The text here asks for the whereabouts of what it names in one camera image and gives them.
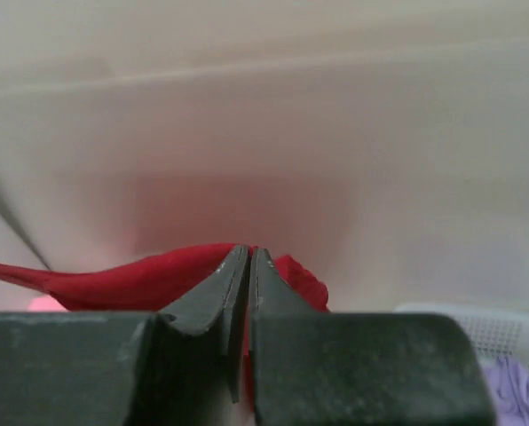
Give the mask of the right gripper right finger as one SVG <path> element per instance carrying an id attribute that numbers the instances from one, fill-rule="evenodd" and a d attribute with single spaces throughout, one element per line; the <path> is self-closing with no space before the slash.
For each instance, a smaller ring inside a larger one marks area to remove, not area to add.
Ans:
<path id="1" fill-rule="evenodd" d="M 249 317 L 259 425 L 495 422 L 470 340 L 445 315 L 318 312 L 259 249 Z"/>

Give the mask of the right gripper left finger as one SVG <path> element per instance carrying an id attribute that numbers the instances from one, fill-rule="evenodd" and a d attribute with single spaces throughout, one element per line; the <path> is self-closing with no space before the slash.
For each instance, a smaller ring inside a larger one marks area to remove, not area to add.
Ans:
<path id="1" fill-rule="evenodd" d="M 249 250 L 156 312 L 0 312 L 0 425 L 214 425 L 241 394 Z"/>

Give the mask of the pink t shirt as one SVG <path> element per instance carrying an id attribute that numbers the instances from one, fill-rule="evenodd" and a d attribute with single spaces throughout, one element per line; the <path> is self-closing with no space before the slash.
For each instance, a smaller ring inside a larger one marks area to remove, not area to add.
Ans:
<path id="1" fill-rule="evenodd" d="M 29 312 L 66 312 L 67 309 L 50 296 L 34 298 L 28 305 Z"/>

